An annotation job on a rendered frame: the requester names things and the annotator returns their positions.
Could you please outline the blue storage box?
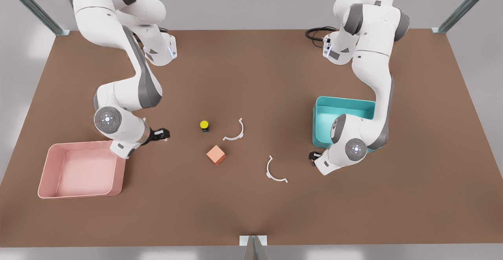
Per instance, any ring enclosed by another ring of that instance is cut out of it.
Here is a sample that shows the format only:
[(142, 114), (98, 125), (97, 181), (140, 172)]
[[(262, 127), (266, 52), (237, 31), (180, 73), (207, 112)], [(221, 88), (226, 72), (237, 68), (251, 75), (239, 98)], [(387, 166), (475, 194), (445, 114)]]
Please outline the blue storage box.
[(372, 119), (375, 101), (347, 99), (339, 97), (318, 97), (312, 112), (312, 143), (318, 148), (332, 145), (330, 130), (333, 122), (341, 114), (351, 114)]

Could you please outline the pink storage box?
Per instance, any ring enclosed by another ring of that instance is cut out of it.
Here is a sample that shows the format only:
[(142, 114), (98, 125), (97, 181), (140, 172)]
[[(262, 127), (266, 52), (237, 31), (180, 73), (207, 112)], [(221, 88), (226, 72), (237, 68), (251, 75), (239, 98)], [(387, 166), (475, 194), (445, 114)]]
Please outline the pink storage box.
[(126, 160), (111, 141), (58, 143), (47, 152), (40, 178), (41, 199), (113, 197), (122, 191)]

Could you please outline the orange cube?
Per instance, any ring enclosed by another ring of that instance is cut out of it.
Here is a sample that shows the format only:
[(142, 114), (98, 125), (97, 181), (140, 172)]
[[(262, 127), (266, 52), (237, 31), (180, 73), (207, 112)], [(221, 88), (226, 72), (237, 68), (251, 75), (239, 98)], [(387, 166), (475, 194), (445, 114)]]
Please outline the orange cube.
[(218, 145), (212, 147), (206, 155), (215, 165), (219, 165), (226, 158), (226, 154)]

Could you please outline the silver frame post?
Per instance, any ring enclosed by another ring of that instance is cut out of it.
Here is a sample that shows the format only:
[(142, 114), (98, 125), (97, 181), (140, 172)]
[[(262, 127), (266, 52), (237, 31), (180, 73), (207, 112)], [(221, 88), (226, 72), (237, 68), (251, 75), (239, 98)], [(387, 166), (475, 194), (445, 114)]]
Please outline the silver frame post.
[(269, 260), (264, 246), (267, 246), (266, 235), (241, 235), (239, 245), (246, 246), (244, 260)]
[(19, 0), (40, 22), (56, 36), (68, 36), (70, 30), (64, 30), (35, 0)]
[(464, 0), (439, 27), (431, 28), (432, 33), (446, 34), (480, 0)]

